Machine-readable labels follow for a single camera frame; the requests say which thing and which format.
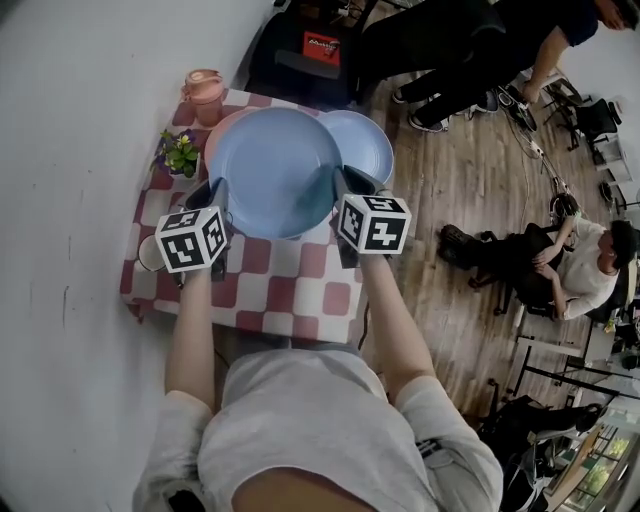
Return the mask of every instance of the neck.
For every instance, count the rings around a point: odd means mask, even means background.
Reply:
[[[603,274],[607,274],[609,276],[615,275],[618,273],[618,270],[613,266],[611,262],[609,262],[603,254],[598,256],[598,269]]]

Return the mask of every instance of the window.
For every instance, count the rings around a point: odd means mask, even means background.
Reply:
[[[576,512],[584,512],[589,508],[609,481],[632,440],[632,433],[618,432],[612,426],[605,428],[598,436],[593,456],[589,459],[592,463],[595,461],[595,464],[563,505]]]

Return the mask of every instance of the small blue plate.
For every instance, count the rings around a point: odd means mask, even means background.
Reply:
[[[344,165],[360,169],[381,183],[389,181],[393,173],[393,149],[374,121],[350,110],[323,113],[318,120],[336,141]]]
[[[340,150],[317,119],[292,108],[263,108],[236,121],[216,147],[209,183],[229,182],[233,226],[255,238],[293,238],[333,208]]]

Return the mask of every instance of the potted plant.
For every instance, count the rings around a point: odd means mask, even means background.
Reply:
[[[154,158],[155,167],[174,179],[193,179],[200,164],[200,153],[193,146],[195,139],[192,130],[177,135],[163,131]]]

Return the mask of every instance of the checkered tablecloth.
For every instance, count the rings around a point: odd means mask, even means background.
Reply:
[[[252,107],[298,108],[293,103],[243,91],[225,92],[223,115]],[[169,131],[191,128],[203,150],[210,129],[195,120],[194,111],[181,103]],[[200,179],[207,179],[203,164]],[[122,270],[120,293],[139,318],[149,310],[177,314],[180,290],[166,271],[149,272],[136,262],[142,240],[155,232],[162,215],[192,183],[174,181],[152,171],[142,187]],[[227,277],[214,283],[211,294],[213,323],[314,340],[346,342],[361,292],[358,270],[343,270],[330,216],[298,240],[269,241],[236,234],[228,255]]]

